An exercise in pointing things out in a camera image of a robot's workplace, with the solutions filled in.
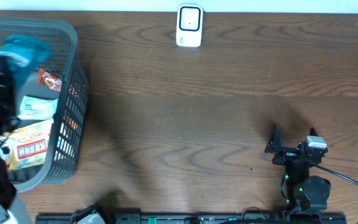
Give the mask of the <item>yellow snack chip bag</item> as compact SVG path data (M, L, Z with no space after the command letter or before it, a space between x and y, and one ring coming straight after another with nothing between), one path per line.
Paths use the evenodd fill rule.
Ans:
M0 136L0 157L9 172L45 162L53 122L48 119Z

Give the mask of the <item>grey plastic mesh basket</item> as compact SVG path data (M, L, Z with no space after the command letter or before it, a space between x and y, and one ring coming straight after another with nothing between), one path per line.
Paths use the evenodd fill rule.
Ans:
M61 184L75 171L83 134L89 83L76 54L78 36L74 27L57 19L0 17L0 47L11 35L36 37L47 43L52 54L39 67L62 79L60 91L37 82L35 71L16 91L16 103L24 96L58 101L45 162L11 171L8 176L18 192L39 184Z

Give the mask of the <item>blue mouthwash bottle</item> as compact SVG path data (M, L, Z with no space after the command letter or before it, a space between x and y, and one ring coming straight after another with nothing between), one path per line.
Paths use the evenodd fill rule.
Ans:
M41 63L52 54L48 43L27 35L11 35L0 47L0 72L8 73L20 89Z

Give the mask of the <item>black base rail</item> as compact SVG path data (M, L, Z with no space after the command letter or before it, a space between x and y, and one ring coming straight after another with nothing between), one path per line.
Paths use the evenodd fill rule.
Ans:
M185 223L204 223L217 224L224 222L233 222L238 220L253 221L278 221L283 222L277 215L246 213L245 215L161 215L161 214L138 214L138 213L117 213L110 217L103 217L100 214L93 213L80 215L38 215L35 218L36 224L48 223L115 223L115 224L185 224Z

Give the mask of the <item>white barcode scanner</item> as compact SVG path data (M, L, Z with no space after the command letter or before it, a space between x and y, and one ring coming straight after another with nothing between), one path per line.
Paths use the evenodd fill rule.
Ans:
M201 45L204 10L199 5L182 4L178 8L176 44L179 47Z

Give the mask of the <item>orange chocolate bar wrapper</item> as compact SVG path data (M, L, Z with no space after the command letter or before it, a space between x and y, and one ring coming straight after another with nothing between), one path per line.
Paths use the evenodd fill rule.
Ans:
M45 85L51 90L60 92L62 87L62 79L56 75L53 75L45 70L39 70L39 76L37 79L39 84Z

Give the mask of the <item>teal wet wipes pack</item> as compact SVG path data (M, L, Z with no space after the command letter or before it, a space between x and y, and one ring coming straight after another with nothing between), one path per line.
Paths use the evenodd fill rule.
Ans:
M32 96L24 96L18 117L24 120L52 119L58 106L58 99L46 100Z

